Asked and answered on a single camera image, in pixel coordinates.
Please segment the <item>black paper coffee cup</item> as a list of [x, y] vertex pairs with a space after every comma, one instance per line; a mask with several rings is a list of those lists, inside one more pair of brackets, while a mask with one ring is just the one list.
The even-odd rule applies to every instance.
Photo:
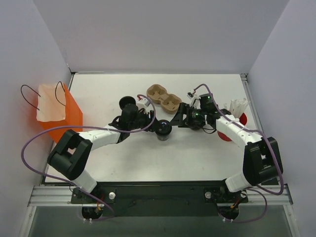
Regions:
[[161, 133], [161, 132], [156, 132], [156, 136], [158, 140], [160, 141], [166, 141], [169, 138], [170, 133]]

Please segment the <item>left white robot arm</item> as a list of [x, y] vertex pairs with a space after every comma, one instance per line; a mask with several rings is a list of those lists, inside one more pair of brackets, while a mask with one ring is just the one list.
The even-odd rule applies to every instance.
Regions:
[[162, 132], [163, 125], [155, 117], [155, 111], [146, 112], [134, 104], [127, 104], [120, 116], [103, 130], [75, 132], [67, 130], [48, 156], [48, 164], [83, 190], [82, 196], [89, 203], [98, 201], [100, 190], [97, 181], [85, 170], [91, 151], [118, 144], [127, 139], [134, 130]]

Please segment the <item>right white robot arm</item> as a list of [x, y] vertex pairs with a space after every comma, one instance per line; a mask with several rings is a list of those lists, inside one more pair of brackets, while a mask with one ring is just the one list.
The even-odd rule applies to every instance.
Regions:
[[190, 103], [180, 103], [170, 124], [192, 130], [210, 125], [224, 134], [243, 151], [241, 171], [227, 179], [219, 189], [219, 197], [231, 201], [237, 192], [259, 185], [283, 173], [277, 141], [266, 138], [258, 130], [250, 130], [227, 109], [219, 109], [209, 94], [188, 93]]

